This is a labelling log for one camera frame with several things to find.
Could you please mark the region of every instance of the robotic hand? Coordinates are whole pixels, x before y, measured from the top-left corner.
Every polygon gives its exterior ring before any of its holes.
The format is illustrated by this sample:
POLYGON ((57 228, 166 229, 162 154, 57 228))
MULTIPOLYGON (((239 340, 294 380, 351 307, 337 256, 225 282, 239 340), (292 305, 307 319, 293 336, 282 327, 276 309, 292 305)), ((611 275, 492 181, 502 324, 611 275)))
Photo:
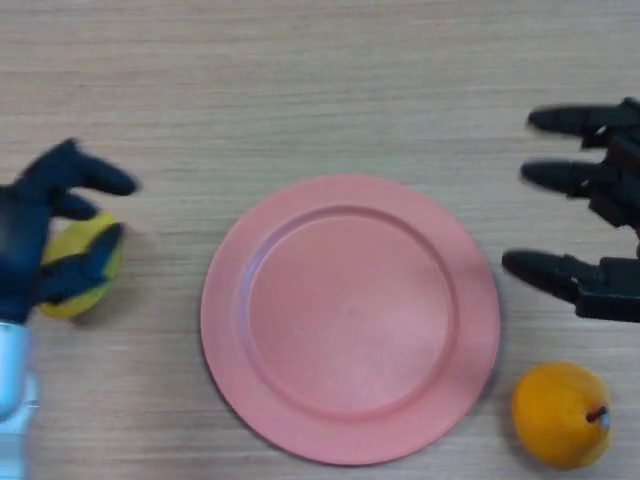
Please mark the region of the robotic hand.
MULTIPOLYGON (((523 178, 567 198, 588 200, 590 210, 615 228, 640 237, 640 103, 564 105, 533 111, 529 124, 578 137, 582 149, 606 149, 600 163, 531 161, 523 178)), ((640 258, 640 247, 636 251, 640 258)), ((590 265, 571 255, 511 250, 503 267, 529 285, 575 305, 576 315, 640 323, 640 260, 604 257, 590 265)))
POLYGON ((122 234, 107 229, 87 253, 41 267, 56 216, 87 220, 97 209, 69 190, 130 195, 136 182, 67 140, 36 159, 11 185, 0 186, 0 480, 26 476, 25 435, 38 402, 29 368, 26 322, 40 303, 59 303, 102 284, 102 268, 122 234))

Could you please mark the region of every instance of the plate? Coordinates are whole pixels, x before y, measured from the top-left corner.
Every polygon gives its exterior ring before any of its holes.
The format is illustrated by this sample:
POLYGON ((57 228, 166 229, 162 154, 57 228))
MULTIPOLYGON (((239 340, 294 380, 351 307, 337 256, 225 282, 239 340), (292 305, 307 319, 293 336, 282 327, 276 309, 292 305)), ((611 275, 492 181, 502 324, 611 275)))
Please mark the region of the plate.
POLYGON ((293 454, 409 455, 479 398, 500 337, 491 271, 443 207, 341 175, 280 191, 231 229, 201 305, 207 364, 237 414, 293 454))

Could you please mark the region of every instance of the wooden table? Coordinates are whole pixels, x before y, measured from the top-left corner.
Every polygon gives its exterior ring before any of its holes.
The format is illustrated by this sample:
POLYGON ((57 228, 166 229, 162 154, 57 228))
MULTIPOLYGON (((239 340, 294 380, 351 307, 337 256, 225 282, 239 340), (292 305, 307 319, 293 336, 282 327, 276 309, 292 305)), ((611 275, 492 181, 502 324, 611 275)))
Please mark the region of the wooden table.
POLYGON ((637 0, 4 0, 0 174, 69 136, 144 181, 91 195, 128 222, 126 263, 98 325, 34 318, 42 408, 36 480, 629 479, 640 469, 640 330, 577 319, 507 277, 511 247, 588 261, 635 236, 518 180, 532 156, 600 158, 538 138, 528 111, 640 89, 637 0), (315 175, 384 175, 454 212, 496 275, 496 375, 450 435, 370 469, 307 463, 223 405, 200 354, 198 308, 236 218, 315 175), (518 377, 544 360, 593 368, 615 399, 594 468, 548 473, 509 422, 518 377))

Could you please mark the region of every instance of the orange fruit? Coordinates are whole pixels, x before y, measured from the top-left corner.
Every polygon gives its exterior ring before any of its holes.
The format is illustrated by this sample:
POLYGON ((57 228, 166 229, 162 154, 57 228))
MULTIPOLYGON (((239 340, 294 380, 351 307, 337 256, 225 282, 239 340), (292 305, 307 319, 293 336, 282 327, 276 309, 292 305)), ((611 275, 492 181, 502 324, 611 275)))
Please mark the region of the orange fruit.
POLYGON ((524 448, 562 470, 587 467, 611 441, 611 401, 605 384, 580 365, 550 362, 522 377, 511 413, 524 448))

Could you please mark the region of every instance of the lemon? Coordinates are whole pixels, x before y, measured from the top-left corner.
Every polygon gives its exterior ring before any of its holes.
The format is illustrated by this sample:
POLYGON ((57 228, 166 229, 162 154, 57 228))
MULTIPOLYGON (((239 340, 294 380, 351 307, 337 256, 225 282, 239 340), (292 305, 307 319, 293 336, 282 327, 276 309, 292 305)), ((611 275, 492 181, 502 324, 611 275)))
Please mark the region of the lemon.
POLYGON ((520 380, 512 416, 524 448, 562 470, 594 464, 611 442, 610 397, 588 369, 568 362, 537 365, 520 380))
MULTIPOLYGON (((46 265, 54 260, 69 255, 85 253, 91 242, 105 229, 117 223, 113 215, 99 213, 90 220, 73 222, 60 236, 56 237, 45 250, 42 264, 46 265)), ((73 297, 58 305, 41 304, 40 311, 56 319, 77 317, 93 308, 109 292, 113 280, 120 269, 122 244, 120 243, 111 254, 105 266, 104 273, 108 282, 88 292, 73 297)))

